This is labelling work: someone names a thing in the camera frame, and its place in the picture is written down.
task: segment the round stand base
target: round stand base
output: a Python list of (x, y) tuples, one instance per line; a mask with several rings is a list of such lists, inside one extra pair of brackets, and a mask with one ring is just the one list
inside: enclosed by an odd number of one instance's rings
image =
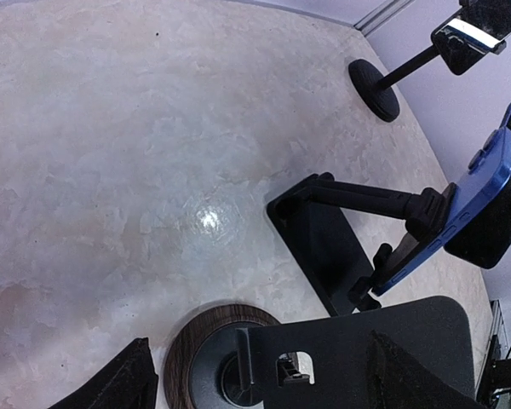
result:
[(237, 328), (278, 325), (270, 314), (242, 304), (215, 307), (182, 328), (164, 363), (164, 393), (171, 409), (262, 409), (262, 398), (240, 388)]
[(359, 96), (378, 118), (392, 122), (399, 116), (399, 103), (392, 87), (376, 86), (384, 76), (375, 66), (367, 60), (356, 60), (348, 66), (348, 73)]

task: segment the blue smartphone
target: blue smartphone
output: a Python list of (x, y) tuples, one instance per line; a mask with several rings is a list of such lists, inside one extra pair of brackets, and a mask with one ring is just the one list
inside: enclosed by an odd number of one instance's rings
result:
[[(467, 172), (456, 184), (451, 210), (445, 227), (425, 248), (418, 251), (405, 265), (397, 264), (398, 272), (393, 277), (373, 287), (380, 296), (415, 268), (425, 262), (433, 253), (443, 247), (456, 233), (474, 219), (507, 184), (511, 177), (511, 130), (505, 126), (511, 115), (511, 105), (505, 113), (502, 125), (492, 132), (482, 149), (471, 160)], [(401, 245), (409, 245), (415, 240), (406, 234)]]
[[(511, 130), (511, 104), (501, 126)], [(445, 251), (488, 269), (499, 263), (510, 245), (511, 177), (492, 203), (445, 245)]]

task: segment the phone button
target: phone button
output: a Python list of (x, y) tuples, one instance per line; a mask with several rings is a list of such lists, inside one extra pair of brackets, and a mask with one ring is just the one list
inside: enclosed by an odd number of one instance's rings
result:
[(460, 222), (468, 222), (469, 219), (471, 219), (471, 215), (469, 214), (468, 211), (462, 213), (462, 215), (460, 216)]
[(469, 165), (468, 165), (468, 169), (469, 169), (469, 173), (470, 174), (477, 170), (477, 168), (479, 167), (479, 165), (480, 165), (481, 161), (483, 160), (484, 156), (485, 156), (485, 152), (483, 152), (483, 150), (480, 149), (475, 154), (473, 159), (471, 159), (471, 161), (469, 162)]
[(446, 231), (443, 233), (443, 239), (448, 239), (454, 232), (456, 231), (456, 226), (450, 226), (446, 229)]
[(491, 148), (494, 146), (494, 144), (496, 143), (496, 140), (497, 140), (497, 134), (498, 134), (498, 131), (495, 130), (494, 132), (491, 133), (491, 135), (488, 137), (488, 139), (486, 140), (485, 142), (485, 145), (483, 146), (483, 151), (485, 152), (488, 152), (491, 150)]
[(441, 246), (441, 240), (435, 240), (429, 247), (428, 250), (436, 251)]

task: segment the marble surface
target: marble surface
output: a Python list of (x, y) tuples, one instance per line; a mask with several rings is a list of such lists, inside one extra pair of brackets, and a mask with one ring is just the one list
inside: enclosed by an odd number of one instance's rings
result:
[[(312, 172), (446, 184), (402, 98), (385, 124), (356, 95), (359, 57), (382, 67), (353, 29), (239, 3), (0, 9), (0, 408), (51, 405), (134, 337), (160, 371), (209, 305), (324, 317), (266, 202)], [(370, 255), (404, 232), (348, 218)], [(440, 252), (382, 301), (435, 294), (468, 312), (478, 371), (491, 311), (477, 268)]]

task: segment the smartphone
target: smartphone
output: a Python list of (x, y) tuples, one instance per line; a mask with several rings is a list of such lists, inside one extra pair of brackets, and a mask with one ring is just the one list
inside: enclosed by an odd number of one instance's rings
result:
[(433, 46), (456, 75), (485, 55), (499, 54), (511, 34), (511, 0), (477, 0), (462, 7), (431, 35)]
[[(511, 130), (511, 104), (502, 127)], [(453, 256), (481, 268), (493, 268), (511, 245), (511, 177), (505, 188), (445, 246)]]
[[(510, 115), (510, 109), (506, 112), (507, 115)], [(504, 120), (502, 126), (492, 132), (456, 184), (445, 226), (427, 243), (413, 241), (414, 238), (406, 234), (398, 249), (386, 261), (384, 274), (373, 287), (372, 291), (376, 295), (380, 296), (388, 291), (446, 245), (508, 184), (511, 177), (511, 130), (503, 125), (507, 122)], [(400, 248), (410, 250), (397, 251)]]

